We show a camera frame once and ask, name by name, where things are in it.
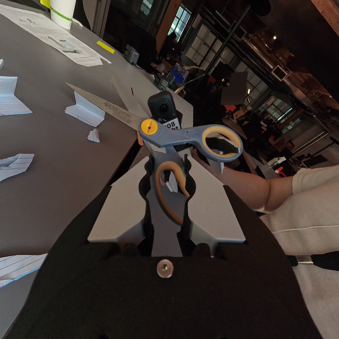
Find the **grey power box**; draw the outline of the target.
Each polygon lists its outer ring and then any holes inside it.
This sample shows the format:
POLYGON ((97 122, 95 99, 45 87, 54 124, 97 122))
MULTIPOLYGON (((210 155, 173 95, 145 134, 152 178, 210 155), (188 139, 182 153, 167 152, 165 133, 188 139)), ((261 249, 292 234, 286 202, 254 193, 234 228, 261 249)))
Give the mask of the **grey power box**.
POLYGON ((125 51, 123 53, 125 60, 133 65, 136 66, 139 58, 139 53, 130 45, 126 45, 125 51))
POLYGON ((168 85, 170 85, 175 79, 173 72, 169 71, 164 74, 155 74, 154 85, 161 91, 166 91, 168 85))

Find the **folded lined paper strip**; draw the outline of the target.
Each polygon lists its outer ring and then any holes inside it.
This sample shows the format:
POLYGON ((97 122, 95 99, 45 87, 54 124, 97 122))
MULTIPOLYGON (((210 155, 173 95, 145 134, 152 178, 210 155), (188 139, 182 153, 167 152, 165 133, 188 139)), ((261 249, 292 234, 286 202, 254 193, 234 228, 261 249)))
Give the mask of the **folded lined paper strip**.
POLYGON ((1 159, 0 181, 25 172, 32 163, 33 158, 34 154, 17 154, 6 159, 1 159))

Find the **person's right forearm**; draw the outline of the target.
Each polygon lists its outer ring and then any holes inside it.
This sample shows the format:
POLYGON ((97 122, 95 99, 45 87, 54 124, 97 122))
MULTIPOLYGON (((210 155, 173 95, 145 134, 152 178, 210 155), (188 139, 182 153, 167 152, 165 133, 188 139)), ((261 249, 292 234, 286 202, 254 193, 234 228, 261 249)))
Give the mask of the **person's right forearm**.
POLYGON ((264 179, 226 168, 219 180, 229 186, 248 207, 263 213, 276 210, 293 195, 293 176, 264 179))

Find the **printed paper sheet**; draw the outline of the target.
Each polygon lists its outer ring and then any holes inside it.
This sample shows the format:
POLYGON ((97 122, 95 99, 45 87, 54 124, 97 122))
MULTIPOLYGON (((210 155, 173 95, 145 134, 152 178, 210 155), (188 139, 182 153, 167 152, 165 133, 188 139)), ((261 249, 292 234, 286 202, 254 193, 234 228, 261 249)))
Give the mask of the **printed paper sheet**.
POLYGON ((95 50, 72 36, 42 13, 0 5, 1 15, 19 27, 58 50, 78 65, 91 67, 102 65, 102 60, 111 62, 95 50))

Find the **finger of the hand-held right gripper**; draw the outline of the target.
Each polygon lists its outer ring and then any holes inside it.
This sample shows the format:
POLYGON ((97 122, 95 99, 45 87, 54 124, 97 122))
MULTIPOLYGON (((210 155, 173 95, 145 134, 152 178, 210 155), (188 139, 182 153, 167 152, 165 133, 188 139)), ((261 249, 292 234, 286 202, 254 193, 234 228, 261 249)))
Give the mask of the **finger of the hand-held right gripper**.
MULTIPOLYGON (((243 150, 242 146, 237 146, 235 142, 231 141, 228 137, 225 137, 220 133, 211 133, 208 135, 208 147, 218 155, 229 153, 239 154, 243 150)), ((215 173, 219 175, 222 174, 224 169, 223 162, 216 162, 208 159, 208 163, 215 173)))
POLYGON ((170 192, 178 192, 178 184, 174 173, 170 170, 164 170, 160 173, 160 184, 162 186, 167 186, 170 192))

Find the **grey orange-handled scissors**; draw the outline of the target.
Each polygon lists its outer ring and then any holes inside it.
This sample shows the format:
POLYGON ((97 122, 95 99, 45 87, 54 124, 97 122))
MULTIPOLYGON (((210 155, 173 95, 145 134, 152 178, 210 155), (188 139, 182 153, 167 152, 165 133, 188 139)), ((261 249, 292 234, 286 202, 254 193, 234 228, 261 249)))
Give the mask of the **grey orange-handled scissors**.
POLYGON ((160 189, 160 173, 164 170, 170 170, 174 173, 177 184, 185 196, 189 197, 185 189, 186 178, 184 174, 184 158, 180 157, 179 152, 187 150, 190 147, 196 148, 207 160, 211 159, 216 162, 231 162, 237 159, 241 154, 229 153, 218 155, 208 147, 208 135, 211 133, 220 133, 235 142, 237 146, 243 147, 243 142, 240 137, 232 129, 222 125, 204 125, 197 127, 188 127, 173 130, 158 123, 153 118, 140 117, 127 111, 119 106, 104 100, 94 94, 91 94, 79 87, 70 83, 66 83, 71 89, 79 93, 85 99, 104 110, 115 119, 121 121, 125 125, 133 128, 139 133, 141 139, 146 143, 151 150, 154 159, 160 159, 155 153, 166 154, 164 160, 155 170, 156 194, 161 205, 167 215, 176 223, 182 225, 183 219, 174 214, 170 207, 166 204, 163 194, 160 189))

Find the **white paper cup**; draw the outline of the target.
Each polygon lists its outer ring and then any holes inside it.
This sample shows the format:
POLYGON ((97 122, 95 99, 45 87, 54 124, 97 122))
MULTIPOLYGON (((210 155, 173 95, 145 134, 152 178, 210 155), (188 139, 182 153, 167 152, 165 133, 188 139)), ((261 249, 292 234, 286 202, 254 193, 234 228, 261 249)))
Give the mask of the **white paper cup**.
POLYGON ((76 0, 50 0, 49 4, 52 21, 69 31, 73 21, 76 0))

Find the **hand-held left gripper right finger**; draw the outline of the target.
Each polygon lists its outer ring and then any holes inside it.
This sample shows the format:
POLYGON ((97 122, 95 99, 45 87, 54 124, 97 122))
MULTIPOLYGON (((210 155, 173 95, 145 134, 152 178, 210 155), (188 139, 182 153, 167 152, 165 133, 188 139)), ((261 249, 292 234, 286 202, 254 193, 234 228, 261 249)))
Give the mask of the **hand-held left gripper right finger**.
POLYGON ((191 256, 201 243, 212 255, 220 243, 243 244, 245 236, 223 184, 191 156, 185 156, 184 173, 189 197, 177 233, 182 255, 191 256))

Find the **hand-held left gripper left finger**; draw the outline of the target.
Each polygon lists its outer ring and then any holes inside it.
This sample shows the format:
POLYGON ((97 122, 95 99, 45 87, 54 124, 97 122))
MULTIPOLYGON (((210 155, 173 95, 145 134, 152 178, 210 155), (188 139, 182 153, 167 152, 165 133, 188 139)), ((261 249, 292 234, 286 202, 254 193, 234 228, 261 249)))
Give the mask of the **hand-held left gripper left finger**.
POLYGON ((154 227, 147 194, 152 172, 153 158, 148 156, 111 185, 87 238, 90 243, 111 242, 120 249, 132 243, 142 256, 151 256, 154 227))

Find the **yellow sticky note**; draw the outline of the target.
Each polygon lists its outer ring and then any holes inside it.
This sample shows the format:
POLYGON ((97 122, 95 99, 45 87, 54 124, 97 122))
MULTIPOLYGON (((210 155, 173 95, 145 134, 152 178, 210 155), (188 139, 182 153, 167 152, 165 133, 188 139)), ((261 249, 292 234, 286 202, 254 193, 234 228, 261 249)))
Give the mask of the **yellow sticky note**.
POLYGON ((111 54, 115 53, 115 50, 112 47, 110 47, 109 45, 107 45, 106 43, 104 43, 100 40, 97 41, 96 44, 99 45, 100 47, 102 47, 104 50, 108 51, 111 54))

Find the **large folded lined paper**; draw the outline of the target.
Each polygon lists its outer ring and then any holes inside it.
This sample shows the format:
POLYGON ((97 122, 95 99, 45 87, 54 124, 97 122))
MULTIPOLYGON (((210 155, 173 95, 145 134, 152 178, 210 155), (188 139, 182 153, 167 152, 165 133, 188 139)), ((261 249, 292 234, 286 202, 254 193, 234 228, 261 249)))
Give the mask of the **large folded lined paper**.
POLYGON ((17 77, 0 76, 0 116, 32 113, 32 111, 15 96, 17 81, 17 77))

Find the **large paned window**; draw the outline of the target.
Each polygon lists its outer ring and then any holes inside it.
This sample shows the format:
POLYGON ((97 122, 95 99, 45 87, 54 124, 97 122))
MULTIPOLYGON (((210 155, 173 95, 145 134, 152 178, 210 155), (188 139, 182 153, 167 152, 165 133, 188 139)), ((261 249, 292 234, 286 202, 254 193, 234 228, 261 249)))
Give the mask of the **large paned window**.
MULTIPOLYGON (((181 61, 186 66, 197 66, 202 70, 206 70, 215 54, 221 50, 224 38, 204 20, 200 22, 197 29, 194 29, 192 33, 181 61)), ((241 59, 231 51, 230 47, 225 47, 209 74, 212 73, 219 62, 227 64, 236 70, 241 63, 241 59)))

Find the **person's right hand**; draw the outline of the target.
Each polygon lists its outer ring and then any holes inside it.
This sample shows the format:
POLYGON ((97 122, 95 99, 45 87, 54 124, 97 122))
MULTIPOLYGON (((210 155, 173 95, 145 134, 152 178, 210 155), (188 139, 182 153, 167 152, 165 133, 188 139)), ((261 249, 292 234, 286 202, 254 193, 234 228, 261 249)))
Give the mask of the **person's right hand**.
POLYGON ((223 185, 227 185, 227 180, 225 180, 223 175, 224 163, 220 162, 211 162, 212 166, 205 161, 203 161, 198 153, 197 150, 193 149, 191 152, 191 156, 195 159, 201 166, 203 166, 210 174, 212 174, 216 179, 218 179, 223 185))

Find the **lined paper sheet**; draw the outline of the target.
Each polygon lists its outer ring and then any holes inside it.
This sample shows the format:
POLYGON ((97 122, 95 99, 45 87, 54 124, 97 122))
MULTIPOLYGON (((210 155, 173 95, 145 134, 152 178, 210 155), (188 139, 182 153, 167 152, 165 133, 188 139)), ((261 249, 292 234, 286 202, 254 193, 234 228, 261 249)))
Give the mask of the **lined paper sheet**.
POLYGON ((0 287, 40 269, 47 254, 14 255, 0 258, 0 287))

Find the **blue storage bin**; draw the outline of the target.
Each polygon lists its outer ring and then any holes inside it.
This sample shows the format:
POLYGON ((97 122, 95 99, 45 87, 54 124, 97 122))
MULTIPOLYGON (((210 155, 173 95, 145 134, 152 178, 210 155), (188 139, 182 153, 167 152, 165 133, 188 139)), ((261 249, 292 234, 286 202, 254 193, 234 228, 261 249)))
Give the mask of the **blue storage bin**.
POLYGON ((182 84, 189 74, 189 70, 187 70, 184 66, 179 63, 175 63, 171 69, 171 72, 174 74, 175 81, 178 84, 182 84))

